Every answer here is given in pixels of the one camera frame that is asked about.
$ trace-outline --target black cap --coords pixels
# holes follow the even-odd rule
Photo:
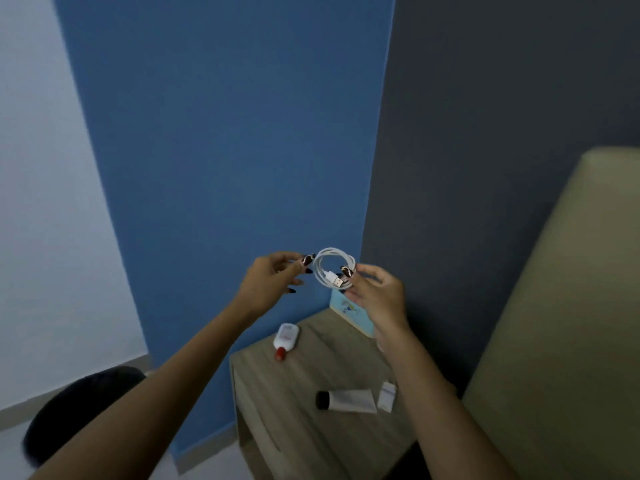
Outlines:
[[[316,408],[322,411],[329,409],[329,391],[316,392]]]

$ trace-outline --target light blue box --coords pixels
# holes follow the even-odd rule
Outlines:
[[[369,320],[364,308],[357,306],[335,288],[331,290],[329,308],[363,332],[367,337],[373,338],[373,322]]]

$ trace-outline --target beige upholstered headboard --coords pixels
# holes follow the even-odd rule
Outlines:
[[[582,157],[464,403],[524,479],[640,478],[640,150]]]

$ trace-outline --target black fingernail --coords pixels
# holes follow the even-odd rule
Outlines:
[[[316,259],[315,254],[309,254],[302,259],[302,266],[309,266]]]
[[[352,270],[350,270],[347,266],[340,266],[340,270],[341,270],[341,272],[343,272],[343,273],[344,273],[344,275],[345,275],[347,278],[350,278],[350,277],[352,277],[352,276],[353,276],[353,271],[352,271]]]

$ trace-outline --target baseboard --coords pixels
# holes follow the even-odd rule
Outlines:
[[[128,360],[121,365],[130,365],[137,367],[143,372],[148,372],[151,369],[151,357],[149,357],[148,354],[140,355],[140,357]],[[53,391],[37,395],[36,397],[0,410],[0,431],[18,426],[32,419],[53,396],[65,387],[67,386],[59,387]]]
[[[236,423],[231,422],[225,428],[218,430],[213,435],[204,439],[200,443],[197,443],[178,456],[175,459],[175,466],[178,469],[178,475],[183,475],[185,472],[188,472],[204,460],[211,458],[220,450],[224,450],[224,448],[231,445],[236,441],[236,439]]]

